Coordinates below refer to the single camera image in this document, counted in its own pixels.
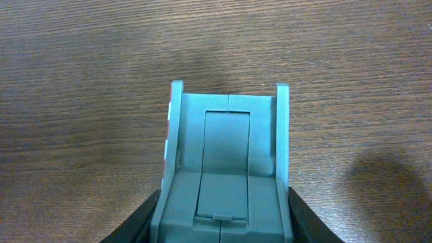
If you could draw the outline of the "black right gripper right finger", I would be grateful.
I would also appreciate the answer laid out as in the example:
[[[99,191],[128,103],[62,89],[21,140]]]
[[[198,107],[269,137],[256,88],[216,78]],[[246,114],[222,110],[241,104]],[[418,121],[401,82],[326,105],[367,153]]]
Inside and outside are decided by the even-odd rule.
[[[294,243],[344,243],[292,187],[289,187],[288,202]]]

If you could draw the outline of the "yellow grey toy dump truck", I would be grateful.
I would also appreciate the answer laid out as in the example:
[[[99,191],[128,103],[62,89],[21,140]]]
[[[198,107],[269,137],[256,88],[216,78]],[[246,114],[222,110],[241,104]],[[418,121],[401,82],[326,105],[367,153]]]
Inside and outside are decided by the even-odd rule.
[[[151,242],[292,242],[290,88],[192,94],[171,84]]]

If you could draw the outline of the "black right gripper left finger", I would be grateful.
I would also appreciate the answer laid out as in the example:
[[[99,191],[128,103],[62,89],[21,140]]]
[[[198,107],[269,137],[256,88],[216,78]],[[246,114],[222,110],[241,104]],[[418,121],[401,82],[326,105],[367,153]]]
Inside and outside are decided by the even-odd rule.
[[[149,243],[150,224],[161,190],[155,190],[119,227],[101,243]]]

